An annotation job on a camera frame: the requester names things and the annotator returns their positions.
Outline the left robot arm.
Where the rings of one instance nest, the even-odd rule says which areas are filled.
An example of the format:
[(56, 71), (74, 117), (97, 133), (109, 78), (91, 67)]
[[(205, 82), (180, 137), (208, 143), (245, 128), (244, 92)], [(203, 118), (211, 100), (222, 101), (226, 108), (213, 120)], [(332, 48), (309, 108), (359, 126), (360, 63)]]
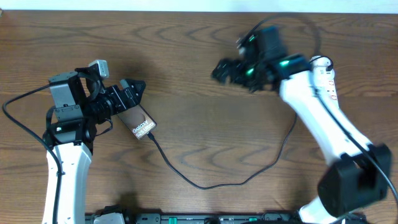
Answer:
[(121, 80), (122, 88), (103, 85), (97, 65), (49, 79), (54, 106), (46, 117), (49, 178), (43, 223), (84, 223), (86, 179), (98, 136), (97, 125), (139, 105), (146, 83)]

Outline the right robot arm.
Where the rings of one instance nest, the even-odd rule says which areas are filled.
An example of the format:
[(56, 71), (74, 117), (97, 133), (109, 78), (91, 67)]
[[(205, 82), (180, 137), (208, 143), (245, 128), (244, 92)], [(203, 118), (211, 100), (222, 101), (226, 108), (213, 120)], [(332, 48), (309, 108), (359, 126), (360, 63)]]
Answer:
[(327, 93), (326, 57), (289, 54), (276, 27), (250, 32), (238, 48), (241, 58), (221, 59), (211, 76), (251, 91), (270, 85), (306, 125), (328, 166), (317, 196), (298, 210), (302, 223), (335, 223), (396, 193), (389, 148), (360, 133)]

